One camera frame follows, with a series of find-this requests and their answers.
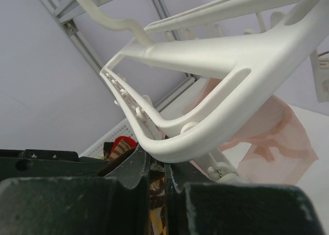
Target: white hanger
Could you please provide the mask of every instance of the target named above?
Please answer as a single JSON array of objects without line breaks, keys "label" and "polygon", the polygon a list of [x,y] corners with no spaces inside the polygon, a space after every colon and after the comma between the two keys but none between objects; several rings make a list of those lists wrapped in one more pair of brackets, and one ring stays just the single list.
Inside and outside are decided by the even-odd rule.
[{"label": "white hanger", "polygon": [[[110,19],[92,6],[91,0],[77,1],[102,26],[130,30],[140,43],[128,44],[119,51],[100,75],[124,111],[138,142],[155,159],[164,162],[187,161],[214,152],[329,35],[329,0],[217,0],[154,22],[145,30],[134,20]],[[262,11],[294,3],[297,4],[287,15],[273,14],[273,28],[260,34],[164,43],[153,43],[148,36],[251,13],[258,14],[264,31]],[[193,34],[187,33],[190,39]],[[112,71],[125,57],[223,81],[191,112],[165,120]],[[161,128],[169,139],[150,136],[146,121]]]}]

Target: red object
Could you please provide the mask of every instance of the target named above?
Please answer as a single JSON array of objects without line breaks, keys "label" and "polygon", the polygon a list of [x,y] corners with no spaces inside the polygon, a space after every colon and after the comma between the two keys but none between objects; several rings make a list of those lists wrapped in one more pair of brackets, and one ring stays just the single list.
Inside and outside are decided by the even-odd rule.
[{"label": "red object", "polygon": [[111,149],[111,152],[113,152],[113,150],[116,148],[116,146],[119,144],[119,142],[121,140],[124,140],[126,143],[128,143],[128,145],[132,148],[135,148],[137,147],[137,142],[135,142],[133,139],[131,139],[130,137],[127,137],[127,136],[119,136],[117,139],[115,139],[114,141],[114,144],[113,144],[113,147]]}]

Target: curved white rod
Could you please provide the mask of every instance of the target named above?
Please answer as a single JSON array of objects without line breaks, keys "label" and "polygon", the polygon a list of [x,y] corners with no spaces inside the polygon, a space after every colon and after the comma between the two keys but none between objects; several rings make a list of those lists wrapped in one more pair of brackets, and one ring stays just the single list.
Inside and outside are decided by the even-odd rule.
[{"label": "curved white rod", "polygon": [[[195,110],[206,109],[205,112],[201,112],[200,117],[197,116],[197,112],[194,112],[194,115],[189,117],[189,121],[183,117],[180,118],[180,121],[176,120],[175,124],[172,124],[172,120],[165,121],[158,113],[155,113],[154,109],[150,109],[150,105],[142,97],[130,90],[125,85],[125,82],[111,71],[115,63],[123,57],[122,52],[116,55],[116,59],[108,62],[101,72],[101,77],[115,95],[137,136],[138,142],[147,152],[155,159],[164,162],[191,160],[215,150],[228,140],[297,69],[307,56],[320,45],[329,34],[328,11],[329,0],[303,0],[296,5],[296,9],[285,16],[273,29],[259,35],[241,36],[239,42],[236,42],[239,45],[232,45],[237,40],[235,37],[228,37],[221,42],[215,42],[214,39],[212,42],[208,42],[209,47],[207,51],[209,54],[218,55],[218,51],[221,51],[222,48],[226,51],[230,49],[229,47],[232,50],[234,48],[239,49],[243,54],[237,54],[236,50],[231,52],[232,56],[236,56],[239,60],[234,69],[249,67],[251,72],[237,87],[234,88],[232,86],[233,90],[227,89],[229,95],[222,97],[222,101],[214,99],[217,101],[217,104],[213,104],[211,107],[211,102],[207,102],[206,99],[209,101],[210,98],[223,94],[223,92],[220,92],[220,88],[224,86],[223,80],[209,94],[210,97],[206,97],[195,108]],[[185,49],[188,50],[191,47],[198,48],[199,44],[204,44],[207,41],[196,40],[190,41],[190,43],[187,42],[185,43],[186,45],[184,44]],[[219,44],[224,42],[227,43],[227,46]],[[173,51],[177,44],[171,43],[171,45],[175,46],[172,49]],[[151,57],[151,53],[158,50],[158,46],[163,48],[162,44],[155,44],[146,50],[143,49],[140,54]],[[214,56],[208,64],[216,62],[217,59]],[[166,140],[153,140],[150,136],[147,136],[144,126],[140,126],[141,122],[136,117],[135,111],[131,109],[130,104],[126,103],[119,90],[106,77],[106,71],[144,109],[157,127],[165,128],[165,132],[171,132],[173,137]],[[231,80],[229,75],[226,77],[226,81]],[[182,133],[180,133],[177,124],[182,121],[199,123],[188,131],[181,130]]]},{"label": "curved white rod", "polygon": [[112,31],[131,31],[137,41],[147,47],[153,44],[153,40],[148,36],[143,27],[133,19],[113,19],[102,13],[92,0],[77,0],[81,7],[102,27]]}]

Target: translucent pink plastic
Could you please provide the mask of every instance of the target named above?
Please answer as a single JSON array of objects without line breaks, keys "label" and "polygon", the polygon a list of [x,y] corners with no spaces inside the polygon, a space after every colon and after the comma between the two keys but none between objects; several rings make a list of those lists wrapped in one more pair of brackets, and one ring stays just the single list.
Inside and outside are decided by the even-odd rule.
[{"label": "translucent pink plastic", "polygon": [[[219,79],[209,79],[183,112],[197,106],[219,83]],[[276,96],[271,96],[220,149],[231,149],[240,142],[251,147],[237,170],[254,183],[296,184],[318,159],[303,125],[290,106]]]}]

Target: white wall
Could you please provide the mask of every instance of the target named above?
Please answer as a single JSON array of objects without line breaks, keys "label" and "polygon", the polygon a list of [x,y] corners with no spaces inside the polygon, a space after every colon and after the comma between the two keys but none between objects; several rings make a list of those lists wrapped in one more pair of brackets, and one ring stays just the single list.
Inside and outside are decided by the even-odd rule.
[{"label": "white wall", "polygon": [[[114,0],[99,8],[113,18],[130,17],[143,26],[159,20],[151,0]],[[104,63],[109,61],[133,37],[129,31],[112,32],[102,28],[86,13],[76,17],[74,22]],[[138,93],[149,95],[155,104],[186,78],[184,73],[150,68],[132,60],[122,61],[113,71],[123,74]]]},{"label": "white wall", "polygon": [[124,118],[39,0],[0,11],[0,149],[83,152]]},{"label": "white wall", "polygon": [[[164,0],[170,15],[175,15],[194,7],[206,4],[214,0]],[[288,12],[292,6],[279,9]],[[275,10],[263,13],[264,20],[269,28],[269,17]],[[254,29],[259,31],[256,16],[248,15],[235,19],[224,20],[221,22],[225,35],[242,34],[245,29]],[[205,27],[198,29],[197,36],[202,38],[206,33]],[[319,52],[329,50],[329,37],[318,48]],[[329,103],[319,103],[316,98],[313,74],[310,61],[307,59],[277,90],[276,95],[289,104],[296,105],[311,111],[329,115]]]}]

